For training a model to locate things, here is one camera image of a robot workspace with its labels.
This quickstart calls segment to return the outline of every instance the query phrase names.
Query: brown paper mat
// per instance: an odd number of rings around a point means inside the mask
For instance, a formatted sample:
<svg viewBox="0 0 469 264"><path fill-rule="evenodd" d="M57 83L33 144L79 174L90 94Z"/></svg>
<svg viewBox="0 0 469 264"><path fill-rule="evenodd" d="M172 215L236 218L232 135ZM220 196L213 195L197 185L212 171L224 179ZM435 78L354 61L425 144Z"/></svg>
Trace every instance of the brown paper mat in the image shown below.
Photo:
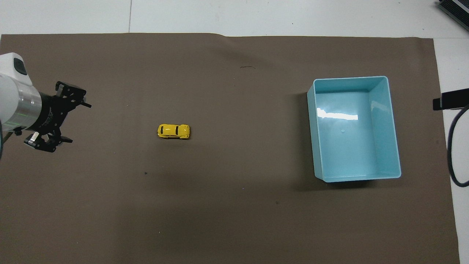
<svg viewBox="0 0 469 264"><path fill-rule="evenodd" d="M69 82L93 107L54 154L6 143L0 263L459 262L432 39L3 35L7 52L38 90ZM377 75L402 177L316 179L313 80Z"/></svg>

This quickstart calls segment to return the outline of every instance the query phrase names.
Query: white table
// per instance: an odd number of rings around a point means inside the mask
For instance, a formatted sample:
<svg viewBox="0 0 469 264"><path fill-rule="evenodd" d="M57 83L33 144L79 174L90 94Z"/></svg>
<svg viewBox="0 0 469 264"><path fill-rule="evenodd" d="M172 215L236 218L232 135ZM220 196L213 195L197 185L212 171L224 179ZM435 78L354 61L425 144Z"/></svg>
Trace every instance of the white table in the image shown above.
<svg viewBox="0 0 469 264"><path fill-rule="evenodd" d="M0 34L124 32L434 38L441 91L469 86L469 32L434 0L0 1ZM446 134L456 113L443 111ZM469 179L467 130L469 114L454 133L460 181ZM469 187L452 183L452 192L460 259L469 264Z"/></svg>

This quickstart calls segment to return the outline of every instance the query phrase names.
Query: white robot arm casing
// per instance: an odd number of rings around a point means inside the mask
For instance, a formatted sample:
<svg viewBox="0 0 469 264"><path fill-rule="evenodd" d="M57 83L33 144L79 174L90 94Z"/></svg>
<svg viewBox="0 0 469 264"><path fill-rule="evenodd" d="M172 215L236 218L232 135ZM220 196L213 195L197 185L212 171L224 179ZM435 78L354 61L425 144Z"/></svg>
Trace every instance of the white robot arm casing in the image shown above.
<svg viewBox="0 0 469 264"><path fill-rule="evenodd" d="M42 108L23 59L16 53L0 55L0 120L3 131L29 128Z"/></svg>

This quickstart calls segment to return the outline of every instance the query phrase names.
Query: black cable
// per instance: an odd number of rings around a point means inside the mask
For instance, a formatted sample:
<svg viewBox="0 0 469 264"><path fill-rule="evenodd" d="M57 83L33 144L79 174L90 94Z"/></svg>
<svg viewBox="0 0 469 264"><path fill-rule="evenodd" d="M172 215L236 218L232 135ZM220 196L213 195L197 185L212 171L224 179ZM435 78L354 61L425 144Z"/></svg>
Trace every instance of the black cable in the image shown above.
<svg viewBox="0 0 469 264"><path fill-rule="evenodd" d="M453 159L451 157L451 149L453 148L453 132L454 128L456 127L456 123L458 122L459 118L469 109L469 104L465 106L459 113L454 117L453 121L451 122L451 126L449 127L449 132L448 132L448 169L449 173L451 174L451 179L453 180L454 184L456 184L459 187L467 187L469 186L469 180L461 183L456 179L456 176L454 175L454 170L453 170Z"/></svg>

